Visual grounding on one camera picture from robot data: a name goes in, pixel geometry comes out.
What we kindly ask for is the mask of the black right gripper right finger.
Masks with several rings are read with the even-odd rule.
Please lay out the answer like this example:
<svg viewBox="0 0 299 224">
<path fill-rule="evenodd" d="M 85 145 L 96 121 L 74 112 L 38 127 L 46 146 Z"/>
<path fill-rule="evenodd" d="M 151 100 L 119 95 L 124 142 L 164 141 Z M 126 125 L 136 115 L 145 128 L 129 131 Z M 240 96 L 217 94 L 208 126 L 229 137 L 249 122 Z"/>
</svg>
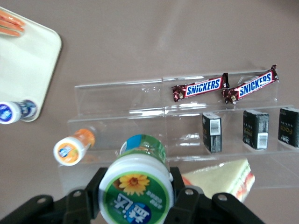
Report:
<svg viewBox="0 0 299 224">
<path fill-rule="evenodd" d="M 243 203 L 229 193 L 207 198 L 198 187 L 186 186 L 178 167 L 171 167 L 175 203 L 165 224 L 263 224 Z"/>
</svg>

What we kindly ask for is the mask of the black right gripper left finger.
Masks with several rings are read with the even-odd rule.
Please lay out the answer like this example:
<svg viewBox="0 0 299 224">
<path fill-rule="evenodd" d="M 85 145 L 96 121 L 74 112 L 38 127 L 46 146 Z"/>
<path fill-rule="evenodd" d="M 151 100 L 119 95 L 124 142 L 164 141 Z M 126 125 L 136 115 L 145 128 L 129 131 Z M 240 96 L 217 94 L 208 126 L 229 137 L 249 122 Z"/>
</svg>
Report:
<svg viewBox="0 0 299 224">
<path fill-rule="evenodd" d="M 99 168 L 84 189 L 54 201 L 37 195 L 0 220 L 2 224 L 89 224 L 99 213 L 99 184 L 107 168 Z"/>
</svg>

